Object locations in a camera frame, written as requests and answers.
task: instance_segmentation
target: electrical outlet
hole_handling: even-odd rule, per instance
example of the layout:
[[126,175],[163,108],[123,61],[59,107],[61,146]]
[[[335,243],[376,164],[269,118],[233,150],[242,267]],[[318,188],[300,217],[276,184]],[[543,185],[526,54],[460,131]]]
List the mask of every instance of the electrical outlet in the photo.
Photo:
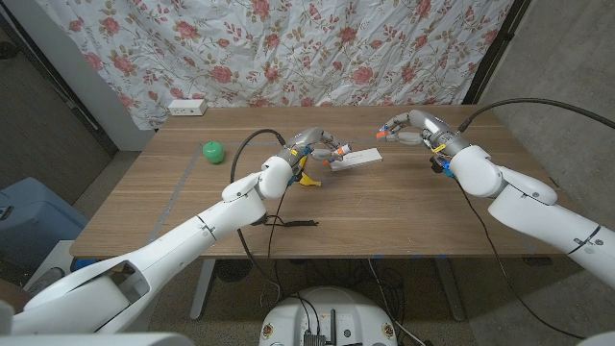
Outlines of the electrical outlet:
[[173,100],[169,105],[171,115],[203,115],[207,108],[205,100]]

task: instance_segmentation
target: floral fabric backdrop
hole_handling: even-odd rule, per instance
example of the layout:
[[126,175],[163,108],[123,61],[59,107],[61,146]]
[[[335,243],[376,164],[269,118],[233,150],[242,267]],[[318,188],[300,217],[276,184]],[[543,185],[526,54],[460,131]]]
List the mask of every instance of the floral fabric backdrop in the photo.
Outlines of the floral fabric backdrop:
[[512,0],[37,0],[141,129],[210,107],[459,103]]

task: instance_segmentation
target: white robotic arm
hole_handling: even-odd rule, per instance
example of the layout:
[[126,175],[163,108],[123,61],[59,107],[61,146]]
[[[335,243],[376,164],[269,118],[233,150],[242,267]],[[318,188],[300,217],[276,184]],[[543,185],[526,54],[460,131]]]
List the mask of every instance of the white robotic arm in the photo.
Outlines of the white robotic arm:
[[[313,149],[322,142],[329,149]],[[350,152],[320,128],[295,136],[261,171],[228,185],[222,201],[132,253],[80,269],[35,296],[12,319],[11,334],[109,334],[124,331],[166,283],[196,260],[216,240],[261,222],[265,198],[280,198],[300,173],[308,154],[342,160]],[[128,267],[128,278],[115,281],[114,268]]]
[[548,185],[506,167],[471,145],[444,121],[424,111],[410,111],[389,120],[378,138],[400,141],[407,125],[422,130],[422,141],[436,157],[431,161],[455,175],[461,187],[477,197],[494,198],[489,213],[513,230],[536,237],[566,254],[606,284],[615,288],[615,233],[559,206]]

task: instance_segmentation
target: green ball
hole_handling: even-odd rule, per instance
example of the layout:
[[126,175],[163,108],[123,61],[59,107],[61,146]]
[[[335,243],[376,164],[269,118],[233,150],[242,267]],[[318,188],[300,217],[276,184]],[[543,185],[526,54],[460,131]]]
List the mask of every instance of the green ball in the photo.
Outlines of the green ball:
[[220,163],[224,159],[224,149],[218,142],[209,142],[203,146],[203,155],[211,163]]

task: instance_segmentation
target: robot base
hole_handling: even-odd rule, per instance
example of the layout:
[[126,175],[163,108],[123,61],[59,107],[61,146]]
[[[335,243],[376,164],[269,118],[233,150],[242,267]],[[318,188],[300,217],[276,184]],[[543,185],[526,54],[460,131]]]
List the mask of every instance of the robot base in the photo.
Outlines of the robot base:
[[[324,346],[325,341],[327,345],[337,346],[397,345],[391,319],[384,310],[364,296],[335,286],[307,288],[299,294],[305,300],[307,315],[297,295],[282,300],[265,317],[260,330],[259,346]],[[314,316],[314,310],[307,302],[314,306],[318,316]],[[316,318],[320,322],[320,337],[316,336]]]

